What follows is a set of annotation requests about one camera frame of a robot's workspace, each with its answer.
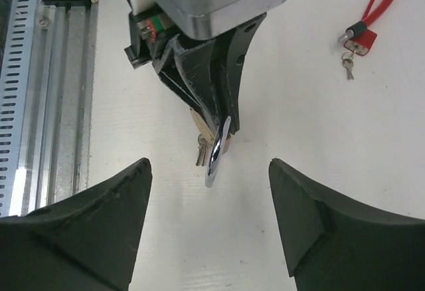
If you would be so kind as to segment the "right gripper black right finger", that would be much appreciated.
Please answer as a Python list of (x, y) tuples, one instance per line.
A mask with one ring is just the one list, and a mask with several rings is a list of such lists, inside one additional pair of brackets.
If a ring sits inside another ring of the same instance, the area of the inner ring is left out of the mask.
[(423, 290), (424, 221), (377, 209), (275, 158), (272, 200), (298, 290)]

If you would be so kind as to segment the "large padlock keys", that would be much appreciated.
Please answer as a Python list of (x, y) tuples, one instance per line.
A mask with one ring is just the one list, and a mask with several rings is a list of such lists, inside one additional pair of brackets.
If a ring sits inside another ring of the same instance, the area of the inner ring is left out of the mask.
[(209, 142), (202, 134), (199, 134), (197, 141), (199, 145), (199, 150), (198, 150), (198, 155), (197, 155), (197, 160), (195, 165), (205, 166), (207, 154), (209, 151)]

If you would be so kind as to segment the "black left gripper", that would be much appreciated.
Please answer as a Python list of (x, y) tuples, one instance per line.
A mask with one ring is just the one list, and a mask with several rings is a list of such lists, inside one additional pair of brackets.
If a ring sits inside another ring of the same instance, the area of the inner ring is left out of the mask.
[(162, 83), (200, 114), (211, 131), (217, 130), (220, 119), (231, 117), (229, 132), (232, 135), (238, 132), (242, 70), (250, 43), (267, 14), (262, 13), (219, 36), (216, 95), (211, 78), (216, 40), (196, 41), (181, 35), (156, 0), (126, 1), (131, 11), (130, 46), (125, 52), (133, 68), (153, 62)]

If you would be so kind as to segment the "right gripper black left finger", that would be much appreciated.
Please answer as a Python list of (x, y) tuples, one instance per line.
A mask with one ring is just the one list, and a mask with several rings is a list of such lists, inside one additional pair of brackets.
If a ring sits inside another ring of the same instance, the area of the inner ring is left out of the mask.
[(139, 159), (25, 216), (1, 219), (2, 290), (127, 290), (152, 184)]

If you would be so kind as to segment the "aluminium mounting rail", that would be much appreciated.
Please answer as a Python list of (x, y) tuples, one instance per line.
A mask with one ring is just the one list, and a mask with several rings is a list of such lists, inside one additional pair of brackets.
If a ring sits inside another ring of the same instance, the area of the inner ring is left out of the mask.
[(38, 0), (19, 166), (21, 213), (88, 187), (98, 0), (57, 7)]

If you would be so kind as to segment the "large brass padlock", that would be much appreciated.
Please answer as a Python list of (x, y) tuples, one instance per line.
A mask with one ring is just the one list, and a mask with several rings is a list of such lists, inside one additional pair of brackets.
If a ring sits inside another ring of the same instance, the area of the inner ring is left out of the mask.
[(211, 188), (218, 173), (221, 157), (228, 151), (231, 139), (230, 123), (232, 120), (231, 117), (228, 116), (224, 123), (218, 127), (216, 134), (213, 135), (213, 132), (207, 126), (207, 123), (203, 120), (201, 115), (192, 108), (190, 109), (190, 112), (199, 133), (202, 134), (209, 142), (209, 151), (205, 163), (205, 166), (207, 167), (205, 186)]

